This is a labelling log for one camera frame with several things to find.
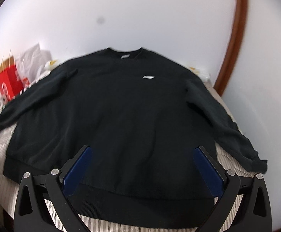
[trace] ribbed hem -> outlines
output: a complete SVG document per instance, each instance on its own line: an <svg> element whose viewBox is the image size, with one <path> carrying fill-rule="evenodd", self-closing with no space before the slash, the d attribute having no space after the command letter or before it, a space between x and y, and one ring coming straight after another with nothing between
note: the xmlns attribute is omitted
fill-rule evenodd
<svg viewBox="0 0 281 232"><path fill-rule="evenodd" d="M132 198L80 184L68 198L78 214L95 219L147 228L193 228L206 219L213 198L153 200Z"/></svg>

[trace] blue gripper pad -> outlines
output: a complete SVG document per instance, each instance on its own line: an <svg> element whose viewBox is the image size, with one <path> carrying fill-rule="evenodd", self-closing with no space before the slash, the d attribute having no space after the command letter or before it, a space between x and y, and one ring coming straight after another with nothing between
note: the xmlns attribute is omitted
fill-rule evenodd
<svg viewBox="0 0 281 232"><path fill-rule="evenodd" d="M220 177L215 168L199 148L196 148L194 150L193 157L194 163L201 173L212 196L221 198L224 192L223 179Z"/></svg>
<svg viewBox="0 0 281 232"><path fill-rule="evenodd" d="M78 184L84 177L91 160L92 149L91 147L87 147L63 179L62 193L65 197L74 194Z"/></svg>

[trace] white logo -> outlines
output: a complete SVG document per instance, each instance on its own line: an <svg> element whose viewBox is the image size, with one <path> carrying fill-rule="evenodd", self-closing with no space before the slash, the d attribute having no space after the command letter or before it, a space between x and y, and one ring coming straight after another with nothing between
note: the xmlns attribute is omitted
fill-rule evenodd
<svg viewBox="0 0 281 232"><path fill-rule="evenodd" d="M10 101L11 97L10 97L9 92L7 90L7 85L4 82L2 83L2 90L3 90L3 93L5 94L5 96L7 97L8 101Z"/></svg>
<svg viewBox="0 0 281 232"><path fill-rule="evenodd" d="M153 79L153 76L143 76L142 78Z"/></svg>
<svg viewBox="0 0 281 232"><path fill-rule="evenodd" d="M123 58L127 58L127 57L129 57L130 56L130 54L127 54L127 55L122 55L121 56L121 59L123 59Z"/></svg>

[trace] bag handle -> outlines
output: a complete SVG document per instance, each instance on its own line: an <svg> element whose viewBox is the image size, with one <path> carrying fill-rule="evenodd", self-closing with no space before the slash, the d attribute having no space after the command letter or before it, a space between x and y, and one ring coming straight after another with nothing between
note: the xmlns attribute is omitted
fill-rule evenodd
<svg viewBox="0 0 281 232"><path fill-rule="evenodd" d="M2 61L1 61L1 64L0 64L0 69L1 69L1 66L3 64L3 58L4 58L4 55L2 56Z"/></svg>
<svg viewBox="0 0 281 232"><path fill-rule="evenodd" d="M4 56L2 56L2 61L1 61L1 64L0 64L0 69L1 69L1 66L3 65L3 58L4 58ZM11 59L11 49L10 49L10 53L9 53L9 67L11 66L10 59Z"/></svg>

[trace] bed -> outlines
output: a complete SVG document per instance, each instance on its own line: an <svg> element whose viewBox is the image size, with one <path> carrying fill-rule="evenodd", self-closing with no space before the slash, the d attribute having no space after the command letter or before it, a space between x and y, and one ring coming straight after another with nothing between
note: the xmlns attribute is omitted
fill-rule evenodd
<svg viewBox="0 0 281 232"><path fill-rule="evenodd" d="M216 90L209 83L205 83L205 86L208 89L208 91L212 94L212 96L225 108L226 112L231 116L231 118L234 121L231 112L229 111L229 109L227 108L221 97L218 95ZM14 209L15 209L15 203L16 203L19 185L11 181L10 179L6 178L5 176L3 176L2 173L3 173L6 149L16 125L17 124L14 124L0 132L0 204L12 218L14 217ZM231 155L225 152L223 148L221 148L217 143L216 143L216 150L217 150L217 159L226 170L233 169L240 176L247 176L247 177L254 176L255 173L247 172ZM237 196L237 199L232 207L232 210L227 220L225 221L224 225L222 226L221 231L224 231L230 227L235 217L235 214L239 208L241 198L242 196L240 195ZM51 201L45 200L45 202L56 227L62 231L66 231L60 219L58 218L57 213ZM80 216L80 217L92 232L120 232L120 231L165 232L166 230L171 232L175 231L174 229L140 228L140 227L134 227L129 225L116 224L113 222L108 222L103 220L97 220L85 216ZM186 229L178 229L177 231L193 232L195 230L196 228L186 228Z"/></svg>

